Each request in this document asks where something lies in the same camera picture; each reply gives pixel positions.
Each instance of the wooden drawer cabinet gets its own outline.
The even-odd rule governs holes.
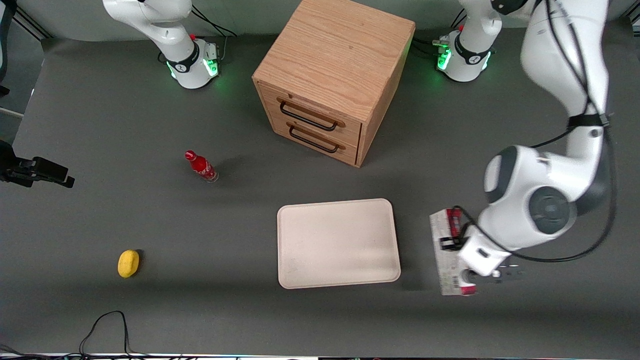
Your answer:
[[[273,131],[360,167],[414,30],[349,0],[302,0],[253,74]]]

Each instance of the wooden cabinet top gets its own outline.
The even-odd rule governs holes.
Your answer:
[[[253,77],[368,122],[414,30],[349,0],[302,0]]]

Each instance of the red bottle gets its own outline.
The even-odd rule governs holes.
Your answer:
[[[195,152],[189,150],[184,153],[184,157],[189,160],[193,171],[198,173],[208,183],[218,180],[218,173],[213,169],[211,164],[202,156],[196,155]]]

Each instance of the drawer handle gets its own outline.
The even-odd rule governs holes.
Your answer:
[[[293,129],[295,129],[295,127],[294,127],[293,125],[290,125],[290,126],[289,126],[289,135],[291,135],[291,137],[292,137],[292,138],[298,139],[298,140],[300,140],[301,142],[304,142],[304,143],[307,143],[307,144],[309,144],[309,145],[311,145],[311,146],[317,147],[318,149],[320,149],[320,150],[322,150],[322,151],[326,151],[326,152],[328,152],[329,154],[333,154],[334,152],[338,151],[338,147],[339,147],[338,145],[336,145],[333,149],[329,149],[328,147],[324,147],[324,146],[322,146],[322,145],[318,145],[318,144],[314,143],[314,142],[313,142],[313,141],[311,141],[311,140],[307,140],[307,139],[303,138],[303,137],[302,137],[302,136],[300,136],[300,135],[296,135],[296,134],[294,134],[294,133],[293,133]]]
[[[318,124],[318,123],[317,123],[317,122],[315,122],[315,121],[309,120],[309,119],[307,119],[307,118],[305,118],[305,117],[302,117],[302,116],[300,116],[300,115],[298,115],[298,114],[294,114],[294,113],[292,113],[291,111],[285,110],[284,106],[285,106],[286,104],[287,104],[287,103],[286,103],[286,102],[284,102],[284,101],[282,101],[282,102],[280,103],[280,111],[282,111],[282,113],[283,113],[284,115],[288,115],[288,116],[290,116],[290,117],[292,117],[292,118],[294,118],[294,119],[298,119],[298,120],[300,120],[300,121],[302,121],[302,122],[306,122],[307,124],[309,124],[309,125],[313,125],[313,126],[317,127],[318,129],[322,129],[322,130],[324,130],[324,131],[333,131],[333,130],[335,130],[335,126],[337,125],[337,123],[336,123],[336,122],[334,122],[334,123],[333,123],[333,125],[331,125],[331,127],[327,127],[327,126],[324,126],[324,125]]]

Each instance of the green led light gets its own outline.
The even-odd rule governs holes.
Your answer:
[[[169,62],[166,62],[166,66],[169,68],[169,71],[171,71],[171,77],[175,79],[175,74],[173,73],[173,69],[171,68],[171,65],[169,65]]]
[[[440,68],[440,70],[446,69],[447,68],[447,64],[449,64],[449,59],[450,58],[451,58],[451,50],[447,49],[438,58],[438,68]]]
[[[218,75],[218,62],[216,60],[202,59],[202,63],[211,77]]]
[[[486,55],[486,59],[484,59],[484,65],[482,65],[482,69],[486,69],[486,64],[489,62],[489,56],[491,56],[491,51],[489,51]]]

